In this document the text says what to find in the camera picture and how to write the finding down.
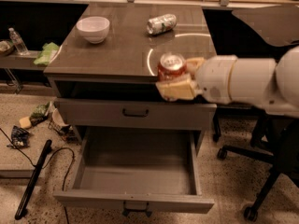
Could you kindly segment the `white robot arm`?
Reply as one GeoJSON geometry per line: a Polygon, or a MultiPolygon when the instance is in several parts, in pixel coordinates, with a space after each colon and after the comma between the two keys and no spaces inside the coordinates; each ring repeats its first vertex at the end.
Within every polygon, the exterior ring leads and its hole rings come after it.
{"type": "Polygon", "coordinates": [[[299,117],[299,47],[272,58],[191,58],[187,73],[156,87],[163,98],[253,105],[269,115],[299,117]]]}

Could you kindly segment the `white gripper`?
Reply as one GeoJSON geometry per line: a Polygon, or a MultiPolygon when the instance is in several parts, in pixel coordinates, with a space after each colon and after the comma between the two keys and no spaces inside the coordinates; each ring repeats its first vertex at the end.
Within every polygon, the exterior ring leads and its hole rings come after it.
{"type": "Polygon", "coordinates": [[[229,78],[236,61],[234,55],[214,56],[208,60],[204,57],[189,58],[186,60],[186,71],[189,74],[159,81],[156,88],[166,101],[193,100],[201,90],[208,102],[229,104],[232,102],[229,78]]]}

